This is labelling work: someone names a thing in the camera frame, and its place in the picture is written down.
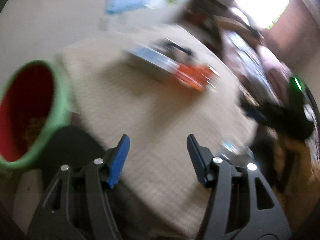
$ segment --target black tool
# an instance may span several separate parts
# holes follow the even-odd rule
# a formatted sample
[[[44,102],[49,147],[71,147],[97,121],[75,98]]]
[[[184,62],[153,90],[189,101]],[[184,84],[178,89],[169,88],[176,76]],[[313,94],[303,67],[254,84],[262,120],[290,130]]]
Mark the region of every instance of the black tool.
[[[30,239],[122,239],[106,193],[118,182],[129,145],[123,135],[116,148],[80,170],[62,165],[36,209]]]
[[[193,52],[191,49],[183,48],[183,47],[179,46],[178,44],[174,43],[173,41],[167,40],[166,42],[163,43],[163,46],[166,48],[169,48],[169,49],[177,48],[177,49],[183,51],[184,53],[186,53],[189,57],[193,56]]]
[[[41,152],[36,168],[42,170],[44,188],[50,184],[57,170],[68,164],[80,169],[90,161],[103,158],[105,150],[88,133],[79,127],[57,129]]]
[[[198,240],[287,240],[291,230],[269,184],[254,163],[237,167],[202,147],[193,134],[187,148],[198,181],[212,192]]]
[[[305,93],[303,84],[297,77],[291,77],[289,83],[289,105],[264,103],[253,106],[241,100],[241,107],[248,117],[253,118],[258,124],[274,128],[278,133],[297,140],[309,138],[313,132],[314,124],[309,121],[304,113]]]

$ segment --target orange package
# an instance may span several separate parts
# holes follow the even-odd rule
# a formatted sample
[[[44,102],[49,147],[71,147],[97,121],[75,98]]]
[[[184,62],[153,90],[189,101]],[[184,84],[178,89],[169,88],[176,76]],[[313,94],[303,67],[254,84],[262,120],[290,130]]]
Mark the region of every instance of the orange package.
[[[211,77],[219,76],[218,72],[209,65],[180,65],[174,76],[191,87],[204,91]]]

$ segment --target clutter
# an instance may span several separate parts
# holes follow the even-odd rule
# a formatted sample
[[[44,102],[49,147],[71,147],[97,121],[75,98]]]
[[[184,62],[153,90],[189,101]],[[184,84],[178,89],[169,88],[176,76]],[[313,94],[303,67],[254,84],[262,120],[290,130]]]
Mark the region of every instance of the clutter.
[[[260,167],[262,173],[273,172],[272,176],[265,177],[295,232],[303,223],[308,225],[308,217],[320,199],[318,157],[311,154],[307,144],[318,124],[317,119],[310,118],[306,111],[308,105],[305,103],[309,95],[305,84],[297,77],[291,77],[289,84],[286,107],[269,103],[257,106],[243,99],[241,106],[261,128],[264,127],[261,125],[266,125],[277,132],[277,138],[271,145],[273,149],[267,150],[268,160],[265,158],[266,151],[259,153],[255,149],[253,152],[255,159],[264,158],[263,167]]]
[[[179,65],[167,56],[143,45],[129,50],[128,64],[158,81],[165,81]]]
[[[161,82],[173,76],[199,91],[204,91],[208,84],[214,87],[212,81],[219,76],[218,72],[209,65],[195,64],[190,49],[168,39],[152,48],[139,45],[129,50],[129,65]]]

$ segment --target green cup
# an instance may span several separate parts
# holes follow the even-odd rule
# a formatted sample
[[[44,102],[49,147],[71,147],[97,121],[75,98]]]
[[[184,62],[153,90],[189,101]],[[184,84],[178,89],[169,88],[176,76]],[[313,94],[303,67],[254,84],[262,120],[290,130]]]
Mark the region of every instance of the green cup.
[[[33,168],[53,133],[69,124],[68,85],[54,63],[31,61],[7,81],[0,101],[0,165]]]

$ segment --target brown object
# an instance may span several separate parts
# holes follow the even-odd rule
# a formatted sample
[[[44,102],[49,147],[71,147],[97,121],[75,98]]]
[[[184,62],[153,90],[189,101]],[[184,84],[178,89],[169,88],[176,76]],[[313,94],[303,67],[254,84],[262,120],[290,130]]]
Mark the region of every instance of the brown object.
[[[293,232],[308,218],[320,199],[320,181],[313,171],[310,150],[302,141],[279,136],[275,148],[275,170],[281,176],[285,166],[285,150],[295,153],[289,182],[283,194],[273,189],[281,203]]]
[[[39,117],[39,118],[31,118],[29,120],[29,124],[23,136],[23,139],[26,141],[28,149],[31,148],[31,146],[34,144],[34,142],[38,138],[46,120],[47,118],[45,116]]]
[[[264,45],[264,38],[260,33],[259,37],[255,37],[251,30],[235,20],[226,17],[215,16],[214,21],[219,28],[238,33],[241,38],[244,39],[244,41],[254,49],[258,45]]]
[[[201,13],[192,12],[190,14],[190,22],[195,26],[201,25],[205,19],[206,19],[206,16],[204,16]]]

